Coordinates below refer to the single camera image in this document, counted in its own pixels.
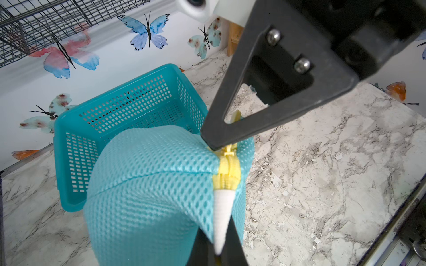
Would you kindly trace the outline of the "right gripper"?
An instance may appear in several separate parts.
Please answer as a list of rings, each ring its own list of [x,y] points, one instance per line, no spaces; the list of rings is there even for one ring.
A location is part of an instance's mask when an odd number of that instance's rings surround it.
[[[201,137],[218,150],[293,121],[376,74],[425,29],[425,1],[256,1]],[[229,124],[242,84],[268,106]]]

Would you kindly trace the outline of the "teal mesh laundry bag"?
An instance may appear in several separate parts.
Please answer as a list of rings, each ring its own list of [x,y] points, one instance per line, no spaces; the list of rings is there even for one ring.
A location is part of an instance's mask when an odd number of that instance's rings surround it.
[[[84,218],[101,266],[186,266],[201,229],[221,265],[230,218],[243,246],[253,138],[219,151],[179,126],[129,129],[95,163]]]

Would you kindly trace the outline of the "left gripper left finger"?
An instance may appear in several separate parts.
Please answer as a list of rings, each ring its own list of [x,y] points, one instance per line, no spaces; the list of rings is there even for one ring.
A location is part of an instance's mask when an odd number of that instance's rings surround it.
[[[213,266],[213,244],[205,233],[199,229],[187,266]]]

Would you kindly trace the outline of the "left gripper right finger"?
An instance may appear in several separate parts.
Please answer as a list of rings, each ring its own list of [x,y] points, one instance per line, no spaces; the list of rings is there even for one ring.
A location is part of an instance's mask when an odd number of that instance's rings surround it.
[[[227,228],[224,248],[221,253],[222,266],[248,266],[233,218]]]

